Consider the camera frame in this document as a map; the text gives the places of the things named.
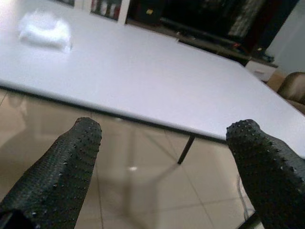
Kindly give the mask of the black textured right gripper right finger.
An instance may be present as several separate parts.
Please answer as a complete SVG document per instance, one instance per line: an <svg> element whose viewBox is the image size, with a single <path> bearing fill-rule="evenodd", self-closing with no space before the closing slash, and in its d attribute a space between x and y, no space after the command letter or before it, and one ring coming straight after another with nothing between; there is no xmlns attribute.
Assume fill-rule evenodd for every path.
<svg viewBox="0 0 305 229"><path fill-rule="evenodd" d="M265 229L305 229L305 159L252 119L231 124L226 143Z"/></svg>

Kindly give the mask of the black textured right gripper left finger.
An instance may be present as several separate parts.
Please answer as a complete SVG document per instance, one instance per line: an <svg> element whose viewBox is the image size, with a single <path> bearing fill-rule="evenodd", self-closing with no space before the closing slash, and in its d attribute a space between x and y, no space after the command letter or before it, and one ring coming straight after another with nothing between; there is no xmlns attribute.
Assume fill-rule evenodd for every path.
<svg viewBox="0 0 305 229"><path fill-rule="evenodd" d="M0 202L0 229L74 229L101 140L98 122L78 118Z"/></svg>

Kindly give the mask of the white tissue paper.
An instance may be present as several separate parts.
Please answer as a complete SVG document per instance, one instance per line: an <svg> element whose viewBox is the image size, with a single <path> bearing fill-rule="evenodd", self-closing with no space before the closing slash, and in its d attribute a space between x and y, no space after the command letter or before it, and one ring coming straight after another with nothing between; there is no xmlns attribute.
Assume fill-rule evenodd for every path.
<svg viewBox="0 0 305 229"><path fill-rule="evenodd" d="M19 39L32 45L52 47L69 53L72 48L70 24L52 12L27 12L18 24Z"/></svg>

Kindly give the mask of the black metal table leg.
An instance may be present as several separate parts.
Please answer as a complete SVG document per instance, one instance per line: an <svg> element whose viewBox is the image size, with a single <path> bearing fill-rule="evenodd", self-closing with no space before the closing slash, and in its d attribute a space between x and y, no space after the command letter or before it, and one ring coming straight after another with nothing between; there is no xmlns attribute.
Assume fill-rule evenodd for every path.
<svg viewBox="0 0 305 229"><path fill-rule="evenodd" d="M177 164L179 164L179 165L182 164L182 162L184 161L186 155L188 154L188 151L191 148L194 140L195 140L194 136L190 136L189 137L189 139L188 139L188 141L187 141L187 143L186 143L186 145L185 145L185 147L184 147L184 149L183 149L183 151L182 151L182 153L181 153L181 155L180 155L180 157L178 159Z"/></svg>

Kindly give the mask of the brown upholstered chair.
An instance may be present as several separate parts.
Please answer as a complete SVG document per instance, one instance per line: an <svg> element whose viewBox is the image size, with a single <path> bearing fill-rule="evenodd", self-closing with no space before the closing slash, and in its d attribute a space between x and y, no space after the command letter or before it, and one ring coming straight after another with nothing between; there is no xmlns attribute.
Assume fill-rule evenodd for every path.
<svg viewBox="0 0 305 229"><path fill-rule="evenodd" d="M289 74L277 93L286 100L305 105L305 72Z"/></svg>

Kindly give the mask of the white drawer unit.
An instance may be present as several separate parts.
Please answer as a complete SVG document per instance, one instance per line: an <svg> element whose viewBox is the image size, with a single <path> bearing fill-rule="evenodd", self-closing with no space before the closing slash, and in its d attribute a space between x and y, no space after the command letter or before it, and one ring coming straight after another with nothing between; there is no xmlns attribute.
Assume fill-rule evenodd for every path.
<svg viewBox="0 0 305 229"><path fill-rule="evenodd" d="M271 66L260 62L249 61L245 68L259 80L267 82L269 81L273 73L276 71L277 66Z"/></svg>

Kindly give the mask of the dark tv cabinet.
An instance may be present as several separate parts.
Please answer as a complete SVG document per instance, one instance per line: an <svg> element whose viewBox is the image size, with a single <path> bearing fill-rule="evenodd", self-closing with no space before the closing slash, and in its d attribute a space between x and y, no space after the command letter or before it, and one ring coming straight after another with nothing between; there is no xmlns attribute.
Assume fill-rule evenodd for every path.
<svg viewBox="0 0 305 229"><path fill-rule="evenodd" d="M127 22L247 65L272 64L267 48L300 0L130 0Z"/></svg>

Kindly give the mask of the white shelf unit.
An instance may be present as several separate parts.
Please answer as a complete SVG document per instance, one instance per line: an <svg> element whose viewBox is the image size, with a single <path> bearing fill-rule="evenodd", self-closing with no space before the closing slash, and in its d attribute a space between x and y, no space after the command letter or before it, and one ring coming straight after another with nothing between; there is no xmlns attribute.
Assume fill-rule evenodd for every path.
<svg viewBox="0 0 305 229"><path fill-rule="evenodd" d="M63 0L63 3L124 25L131 0Z"/></svg>

